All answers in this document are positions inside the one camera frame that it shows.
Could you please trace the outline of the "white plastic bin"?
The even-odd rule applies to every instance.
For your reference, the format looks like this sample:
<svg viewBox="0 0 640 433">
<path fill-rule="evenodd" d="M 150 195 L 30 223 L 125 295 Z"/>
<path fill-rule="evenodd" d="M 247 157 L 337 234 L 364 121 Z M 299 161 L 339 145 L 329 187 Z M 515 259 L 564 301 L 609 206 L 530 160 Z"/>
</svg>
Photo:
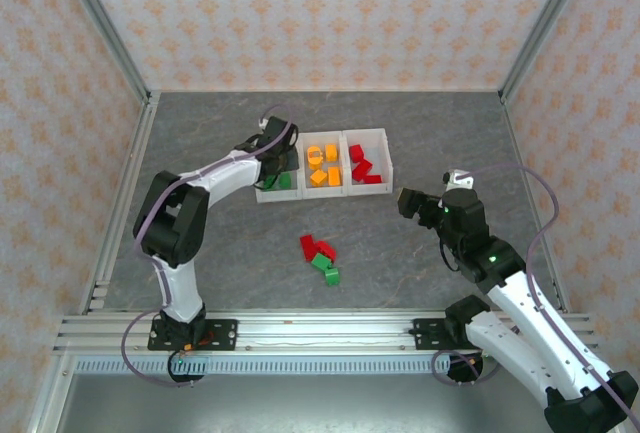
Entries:
<svg viewBox="0 0 640 433">
<path fill-rule="evenodd" d="M 364 159 L 373 164 L 368 175 L 380 175 L 381 184 L 364 184 L 351 180 L 349 196 L 367 196 L 391 194 L 393 191 L 393 164 L 389 152 L 389 143 L 384 128 L 344 130 L 349 155 L 349 147 L 359 144 L 364 152 Z M 357 163 L 350 160 L 351 174 Z"/>
<path fill-rule="evenodd" d="M 327 162 L 325 160 L 326 156 L 324 154 L 327 145 L 336 146 L 336 162 Z M 325 183 L 323 186 L 312 185 L 311 175 L 313 174 L 313 170 L 309 167 L 307 151 L 313 146 L 319 147 L 321 153 L 324 155 L 323 159 L 325 161 L 321 169 L 325 173 L 328 172 L 330 166 L 335 166 L 340 170 L 339 186 L 329 186 L 328 183 Z M 348 195 L 352 174 L 346 139 L 341 131 L 300 133 L 297 141 L 297 150 L 299 157 L 298 185 L 301 189 L 303 199 L 337 198 Z"/>
<path fill-rule="evenodd" d="M 296 149 L 298 152 L 298 134 L 294 133 L 292 139 L 290 140 L 290 146 L 287 151 L 291 149 Z M 292 201 L 298 200 L 302 198 L 301 193 L 301 180 L 299 176 L 301 175 L 301 164 L 299 158 L 299 169 L 297 171 L 292 172 L 282 172 L 280 168 L 280 174 L 289 173 L 292 180 L 292 188 L 289 190 L 281 190 L 277 183 L 274 185 L 274 188 L 269 191 L 265 191 L 261 189 L 262 182 L 264 181 L 263 174 L 259 177 L 259 181 L 254 185 L 254 189 L 256 190 L 256 199 L 258 203 L 273 203 L 273 202 L 283 202 L 283 201 Z"/>
</svg>

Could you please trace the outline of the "aluminium frame post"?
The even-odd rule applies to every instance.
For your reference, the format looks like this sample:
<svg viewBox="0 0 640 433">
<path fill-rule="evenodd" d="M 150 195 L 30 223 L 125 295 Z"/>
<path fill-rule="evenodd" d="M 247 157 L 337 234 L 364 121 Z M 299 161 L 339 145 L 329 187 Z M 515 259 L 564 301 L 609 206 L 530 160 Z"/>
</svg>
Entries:
<svg viewBox="0 0 640 433">
<path fill-rule="evenodd" d="M 151 91 L 142 78 L 103 1 L 80 0 L 80 2 L 124 74 L 128 85 L 139 100 L 146 103 L 149 100 Z"/>
<path fill-rule="evenodd" d="M 533 27 L 521 47 L 510 68 L 506 79 L 498 90 L 500 102 L 506 105 L 509 98 L 516 92 L 525 74 L 531 67 L 536 55 L 551 31 L 560 13 L 569 0 L 547 0 Z"/>
</svg>

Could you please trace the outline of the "aluminium side rail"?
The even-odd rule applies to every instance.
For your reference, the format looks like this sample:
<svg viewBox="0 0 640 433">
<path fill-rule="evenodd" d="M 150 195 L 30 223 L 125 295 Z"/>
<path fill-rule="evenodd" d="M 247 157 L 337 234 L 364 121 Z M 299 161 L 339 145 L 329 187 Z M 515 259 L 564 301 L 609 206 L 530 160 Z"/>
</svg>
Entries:
<svg viewBox="0 0 640 433">
<path fill-rule="evenodd" d="M 153 90 L 141 104 L 138 121 L 119 174 L 109 221 L 105 227 L 96 260 L 90 269 L 89 283 L 85 287 L 83 299 L 78 308 L 80 315 L 86 315 L 91 311 L 95 300 L 98 301 L 98 309 L 104 304 L 103 298 L 98 297 L 96 291 L 102 291 L 103 295 L 108 291 L 160 97 L 161 91 Z"/>
<path fill-rule="evenodd" d="M 558 198 L 553 188 L 548 184 L 548 181 L 526 164 L 524 155 L 518 143 L 518 138 L 515 131 L 515 121 L 511 118 L 511 113 L 507 101 L 501 100 L 501 106 L 504 112 L 505 123 L 512 140 L 517 163 L 523 168 L 521 177 L 525 185 L 526 195 L 532 209 L 534 222 L 537 227 L 537 233 L 531 242 L 531 246 L 534 249 L 538 247 L 542 249 L 547 269 L 551 278 L 551 284 L 553 286 L 557 308 L 562 313 L 569 313 L 572 310 L 570 297 L 566 289 L 566 285 L 564 284 L 562 275 L 558 271 L 556 255 L 553 252 L 550 241 L 546 238 L 546 235 L 548 234 L 552 226 L 559 219 L 560 206 L 558 203 Z M 551 203 L 552 213 L 549 219 L 546 221 L 542 220 L 540 209 L 538 208 L 537 200 L 535 199 L 532 187 L 533 183 L 536 183 L 540 186 Z"/>
</svg>

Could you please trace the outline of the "wide aluminium mounting rail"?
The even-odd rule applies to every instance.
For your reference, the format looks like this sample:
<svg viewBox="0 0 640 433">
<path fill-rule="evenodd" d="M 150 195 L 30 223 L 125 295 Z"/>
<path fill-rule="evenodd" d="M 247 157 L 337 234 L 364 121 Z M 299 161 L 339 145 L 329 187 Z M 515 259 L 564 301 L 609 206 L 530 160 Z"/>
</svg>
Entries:
<svg viewBox="0 0 640 433">
<path fill-rule="evenodd" d="M 441 319 L 442 311 L 417 309 L 325 309 L 211 311 L 214 319 L 238 322 L 235 352 L 301 355 L 356 355 L 416 353 L 409 334 L 418 318 Z M 65 316 L 53 350 L 75 354 L 115 354 L 127 326 L 127 351 L 144 354 L 151 315 L 140 320 L 134 312 L 96 310 Z"/>
</svg>

